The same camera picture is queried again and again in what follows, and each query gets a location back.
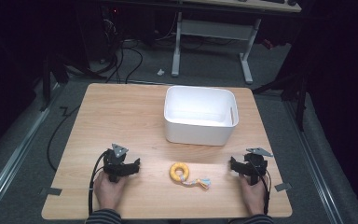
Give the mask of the person's left hand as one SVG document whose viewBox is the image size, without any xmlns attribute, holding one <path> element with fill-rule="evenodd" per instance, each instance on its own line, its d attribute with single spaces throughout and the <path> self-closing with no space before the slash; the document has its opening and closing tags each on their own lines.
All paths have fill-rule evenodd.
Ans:
<svg viewBox="0 0 358 224">
<path fill-rule="evenodd" d="M 100 172 L 94 181 L 94 193 L 100 209 L 116 210 L 119 206 L 128 178 L 121 177 L 118 182 L 111 182 L 109 175 Z"/>
</svg>

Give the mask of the person's right hand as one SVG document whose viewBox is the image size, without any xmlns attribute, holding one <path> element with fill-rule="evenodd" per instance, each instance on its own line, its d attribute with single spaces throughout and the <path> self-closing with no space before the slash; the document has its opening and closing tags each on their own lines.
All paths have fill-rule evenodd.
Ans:
<svg viewBox="0 0 358 224">
<path fill-rule="evenodd" d="M 250 216 L 265 215 L 266 185 L 268 179 L 263 176 L 256 184 L 250 185 L 244 175 L 239 175 L 241 196 Z"/>
</svg>

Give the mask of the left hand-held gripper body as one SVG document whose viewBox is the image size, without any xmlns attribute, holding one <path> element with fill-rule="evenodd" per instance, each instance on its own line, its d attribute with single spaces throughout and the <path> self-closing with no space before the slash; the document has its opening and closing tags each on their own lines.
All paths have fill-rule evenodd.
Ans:
<svg viewBox="0 0 358 224">
<path fill-rule="evenodd" d="M 124 166 L 124 160 L 129 150 L 125 147 L 113 144 L 104 152 L 103 171 L 109 175 L 111 182 L 117 183 L 121 177 L 120 169 Z"/>
</svg>

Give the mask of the black metal stand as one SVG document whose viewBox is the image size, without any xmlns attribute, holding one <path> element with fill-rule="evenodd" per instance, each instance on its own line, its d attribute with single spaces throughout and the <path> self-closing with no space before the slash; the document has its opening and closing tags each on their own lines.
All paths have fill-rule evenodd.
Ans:
<svg viewBox="0 0 358 224">
<path fill-rule="evenodd" d="M 283 101 L 296 100 L 295 123 L 303 132 L 305 100 L 308 84 L 309 68 L 306 65 L 283 65 L 278 76 L 268 84 L 253 90 L 253 94 L 260 94 L 268 90 L 282 90 Z"/>
<path fill-rule="evenodd" d="M 102 76 L 98 75 L 96 72 L 92 72 L 86 66 L 76 63 L 61 54 L 48 54 L 46 59 L 43 61 L 42 90 L 44 104 L 41 107 L 42 111 L 45 111 L 52 103 L 51 78 L 54 77 L 58 85 L 68 83 L 69 76 L 66 70 L 67 65 L 74 67 L 76 70 L 88 77 L 103 79 Z"/>
</svg>

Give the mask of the desk with white legs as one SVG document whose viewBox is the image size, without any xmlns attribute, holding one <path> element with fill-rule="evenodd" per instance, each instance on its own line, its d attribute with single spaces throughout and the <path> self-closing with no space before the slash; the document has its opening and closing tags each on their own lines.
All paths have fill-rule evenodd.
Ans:
<svg viewBox="0 0 358 224">
<path fill-rule="evenodd" d="M 298 0 L 107 0 L 123 7 L 150 7 L 171 9 L 176 14 L 175 47 L 172 58 L 172 76 L 180 74 L 181 37 L 193 35 L 246 41 L 247 46 L 239 54 L 242 73 L 247 84 L 253 83 L 248 57 L 255 42 L 263 16 L 296 16 L 302 11 Z M 219 17 L 224 13 L 244 16 L 251 24 L 222 21 L 184 19 L 184 12 L 211 13 Z"/>
</svg>

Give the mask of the metal floor rail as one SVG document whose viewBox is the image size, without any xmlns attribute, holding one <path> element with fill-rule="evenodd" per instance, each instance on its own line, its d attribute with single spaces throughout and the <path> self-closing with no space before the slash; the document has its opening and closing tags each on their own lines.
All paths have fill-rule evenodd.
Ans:
<svg viewBox="0 0 358 224">
<path fill-rule="evenodd" d="M 296 112 L 293 104 L 290 102 L 283 102 L 282 104 L 291 120 L 292 125 L 296 130 L 296 135 L 300 141 L 305 163 L 309 169 L 310 176 L 318 192 L 319 198 L 323 204 L 324 210 L 328 216 L 330 223 L 343 224 L 342 216 L 337 209 L 336 202 L 333 198 L 330 188 L 327 186 L 327 183 L 324 179 L 324 175 L 317 161 L 315 160 L 307 136 L 305 135 L 304 131 L 300 130 L 299 125 L 296 122 Z"/>
<path fill-rule="evenodd" d="M 0 224 L 42 220 L 45 190 L 54 176 L 51 150 L 63 90 L 63 85 L 53 86 L 49 105 L 38 95 L 0 139 Z"/>
</svg>

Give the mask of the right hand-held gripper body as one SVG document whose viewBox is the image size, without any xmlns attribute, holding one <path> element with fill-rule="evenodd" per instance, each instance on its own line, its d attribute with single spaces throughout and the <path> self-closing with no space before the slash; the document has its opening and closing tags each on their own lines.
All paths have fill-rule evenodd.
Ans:
<svg viewBox="0 0 358 224">
<path fill-rule="evenodd" d="M 244 161 L 249 169 L 246 175 L 251 177 L 251 184 L 255 185 L 259 177 L 265 175 L 267 172 L 268 162 L 265 158 L 273 158 L 274 155 L 261 147 L 247 148 L 246 151 L 247 154 L 244 155 Z"/>
</svg>

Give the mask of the white plastic bin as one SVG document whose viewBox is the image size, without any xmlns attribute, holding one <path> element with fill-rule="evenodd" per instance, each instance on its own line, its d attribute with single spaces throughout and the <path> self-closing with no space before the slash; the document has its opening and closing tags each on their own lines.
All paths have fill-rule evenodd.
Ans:
<svg viewBox="0 0 358 224">
<path fill-rule="evenodd" d="M 239 123 L 239 112 L 231 91 L 171 86 L 164 119 L 165 136 L 172 143 L 223 146 Z"/>
</svg>

